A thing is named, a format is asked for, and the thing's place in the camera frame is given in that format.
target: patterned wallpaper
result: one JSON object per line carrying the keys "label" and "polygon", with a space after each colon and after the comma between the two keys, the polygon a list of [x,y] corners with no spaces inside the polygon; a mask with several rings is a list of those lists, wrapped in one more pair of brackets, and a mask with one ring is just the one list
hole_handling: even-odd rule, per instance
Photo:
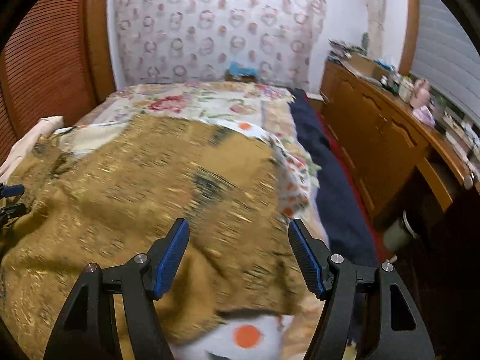
{"label": "patterned wallpaper", "polygon": [[221,80],[231,61],[308,89],[325,0],[114,0],[128,85]]}

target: blue object on pillow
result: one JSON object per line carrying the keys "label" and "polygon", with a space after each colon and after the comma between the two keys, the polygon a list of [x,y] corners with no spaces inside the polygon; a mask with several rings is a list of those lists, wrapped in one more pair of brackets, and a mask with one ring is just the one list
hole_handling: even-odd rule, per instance
{"label": "blue object on pillow", "polygon": [[229,73],[232,76],[257,76],[257,70],[252,67],[241,67],[237,62],[230,63]]}

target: blue gripper pad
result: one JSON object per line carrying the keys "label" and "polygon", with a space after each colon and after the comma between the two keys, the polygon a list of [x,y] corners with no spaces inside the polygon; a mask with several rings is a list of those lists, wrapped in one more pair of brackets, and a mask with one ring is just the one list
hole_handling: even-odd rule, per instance
{"label": "blue gripper pad", "polygon": [[9,187],[3,187],[0,193],[1,198],[11,198],[13,196],[21,196],[25,192],[25,188],[23,185],[12,185]]}
{"label": "blue gripper pad", "polygon": [[156,278],[153,288],[155,299],[160,299],[163,294],[169,292],[173,279],[182,260],[185,249],[190,239],[190,227],[185,219],[177,219],[166,238],[170,238],[170,244],[166,247],[160,263],[154,269]]}
{"label": "blue gripper pad", "polygon": [[[300,229],[297,221],[299,221],[304,231]],[[322,281],[322,268],[320,264],[318,264],[306,237],[308,237],[309,241],[311,239],[313,240],[310,233],[308,233],[308,230],[300,220],[295,219],[291,221],[289,224],[289,242],[293,254],[297,259],[298,266],[308,290],[314,293],[318,299],[322,299],[323,295],[326,293]]]}

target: louvered wardrobe door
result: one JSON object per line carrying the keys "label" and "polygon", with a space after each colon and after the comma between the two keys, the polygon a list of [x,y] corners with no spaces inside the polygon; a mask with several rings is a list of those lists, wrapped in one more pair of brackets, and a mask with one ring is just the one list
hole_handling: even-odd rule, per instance
{"label": "louvered wardrobe door", "polygon": [[39,0],[5,47],[8,93],[20,136],[41,117],[60,115],[69,126],[95,107],[83,2]]}
{"label": "louvered wardrobe door", "polygon": [[2,89],[0,88],[0,165],[5,161],[17,137],[7,114]]}

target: wooden door frame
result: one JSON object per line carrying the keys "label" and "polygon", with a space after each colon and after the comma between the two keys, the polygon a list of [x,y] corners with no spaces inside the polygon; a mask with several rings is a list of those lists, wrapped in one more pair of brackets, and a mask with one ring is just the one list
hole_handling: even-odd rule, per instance
{"label": "wooden door frame", "polygon": [[[109,71],[109,76],[111,77],[111,82],[113,84],[112,90],[110,91],[109,95],[117,90],[116,84],[115,84],[115,77],[113,74],[113,68],[112,68],[112,61],[111,61],[111,53],[110,53],[110,44],[109,44],[109,32],[108,32],[108,22],[107,22],[107,14],[108,14],[108,3],[106,1],[105,4],[105,9],[104,9],[104,14],[105,14],[105,36],[106,36],[106,49],[108,51],[108,67],[106,67]],[[91,80],[91,85],[92,89],[94,92],[94,99],[96,105],[101,104],[106,98],[100,96],[98,90],[98,82],[95,80],[95,69],[93,66],[91,54],[90,54],[90,41],[89,41],[89,32],[88,32],[88,2],[87,0],[84,0],[83,2],[83,12],[82,12],[82,18],[83,18],[83,37],[84,37],[84,42],[83,42],[83,47],[84,50],[82,51],[85,53],[85,58],[86,58],[86,63],[87,63],[87,68],[88,68],[88,74],[90,76]]]}
{"label": "wooden door frame", "polygon": [[406,19],[405,42],[403,43],[402,59],[398,66],[398,72],[404,76],[410,73],[415,50],[417,48],[417,38],[419,33],[420,20],[420,0],[409,0],[409,10]]}
{"label": "wooden door frame", "polygon": [[87,37],[85,31],[85,0],[79,0],[78,3],[78,20],[79,20],[79,33],[80,33],[80,56],[82,59],[82,67],[85,71],[85,86],[92,101],[92,109],[95,108],[97,104],[97,95],[93,87],[93,78],[92,72],[90,69],[90,63],[88,61],[88,50],[87,50]]}

